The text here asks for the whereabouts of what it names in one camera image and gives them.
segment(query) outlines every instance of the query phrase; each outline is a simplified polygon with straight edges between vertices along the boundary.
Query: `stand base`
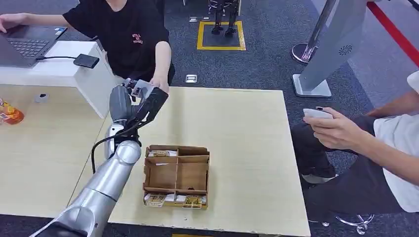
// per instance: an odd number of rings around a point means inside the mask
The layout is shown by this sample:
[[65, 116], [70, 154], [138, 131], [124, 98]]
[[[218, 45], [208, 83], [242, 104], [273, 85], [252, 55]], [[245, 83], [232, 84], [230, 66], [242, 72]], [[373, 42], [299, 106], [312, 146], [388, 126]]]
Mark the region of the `stand base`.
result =
[[310, 58], [308, 60], [303, 60], [302, 59], [302, 55], [305, 51], [305, 48], [307, 47], [306, 43], [299, 43], [297, 45], [295, 45], [292, 50], [291, 50], [291, 56], [293, 57], [293, 59], [295, 59], [297, 62], [307, 65], [311, 58], [313, 58], [314, 54], [316, 53], [316, 50], [318, 47], [315, 47], [313, 50], [313, 53], [311, 54]]
[[326, 80], [322, 81], [316, 88], [312, 91], [302, 91], [300, 84], [300, 74], [293, 75], [293, 84], [295, 93], [298, 97], [322, 97], [329, 98], [332, 96], [329, 85]]

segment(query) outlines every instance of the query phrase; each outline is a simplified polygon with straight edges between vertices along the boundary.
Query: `light wood tabletop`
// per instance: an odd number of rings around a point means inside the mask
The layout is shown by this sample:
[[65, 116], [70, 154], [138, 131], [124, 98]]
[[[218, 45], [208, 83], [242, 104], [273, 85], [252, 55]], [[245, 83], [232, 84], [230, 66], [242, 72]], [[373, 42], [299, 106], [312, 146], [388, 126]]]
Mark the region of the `light wood tabletop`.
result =
[[[108, 116], [99, 135], [111, 124]], [[110, 222], [174, 228], [310, 236], [281, 91], [171, 87], [156, 120], [139, 130], [142, 159]], [[142, 183], [149, 145], [210, 151], [209, 207], [145, 207]], [[97, 164], [103, 157], [99, 146]], [[91, 177], [90, 161], [72, 198]]]
[[[45, 103], [35, 103], [41, 93]], [[55, 217], [68, 204], [103, 125], [76, 88], [0, 85], [25, 115], [0, 125], [0, 213]]]

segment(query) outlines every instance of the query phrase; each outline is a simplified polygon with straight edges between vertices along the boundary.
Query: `remote control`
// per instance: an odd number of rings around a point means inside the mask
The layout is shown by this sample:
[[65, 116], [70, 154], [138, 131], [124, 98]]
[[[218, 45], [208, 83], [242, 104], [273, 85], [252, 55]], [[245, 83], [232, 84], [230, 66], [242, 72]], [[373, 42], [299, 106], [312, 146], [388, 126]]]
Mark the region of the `remote control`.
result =
[[329, 113], [320, 111], [320, 110], [314, 110], [314, 109], [303, 109], [304, 115], [307, 117], [313, 117], [313, 118], [321, 118], [321, 119], [333, 119], [333, 116]]

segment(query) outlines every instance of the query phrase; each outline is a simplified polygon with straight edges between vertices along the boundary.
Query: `silver robotic arm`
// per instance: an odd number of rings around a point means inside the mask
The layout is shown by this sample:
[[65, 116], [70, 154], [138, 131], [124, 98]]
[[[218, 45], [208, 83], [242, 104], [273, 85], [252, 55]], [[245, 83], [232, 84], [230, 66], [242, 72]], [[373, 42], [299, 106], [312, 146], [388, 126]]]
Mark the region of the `silver robotic arm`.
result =
[[[130, 95], [140, 99], [131, 105]], [[113, 120], [105, 142], [106, 160], [60, 215], [30, 237], [100, 237], [135, 163], [141, 157], [138, 128], [151, 122], [168, 95], [145, 81], [125, 80], [112, 90], [110, 113]]]

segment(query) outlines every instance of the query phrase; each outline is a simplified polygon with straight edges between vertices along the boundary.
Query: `speaker grille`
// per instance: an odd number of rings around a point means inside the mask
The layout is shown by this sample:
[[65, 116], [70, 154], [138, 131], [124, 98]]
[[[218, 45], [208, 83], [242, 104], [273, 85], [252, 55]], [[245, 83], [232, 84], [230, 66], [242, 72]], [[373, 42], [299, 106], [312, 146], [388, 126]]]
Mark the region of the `speaker grille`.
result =
[[350, 45], [350, 44], [345, 45], [345, 46], [343, 46], [342, 48], [339, 49], [339, 55], [343, 56], [343, 55], [349, 54], [350, 52], [352, 52], [352, 50], [353, 50], [352, 45]]

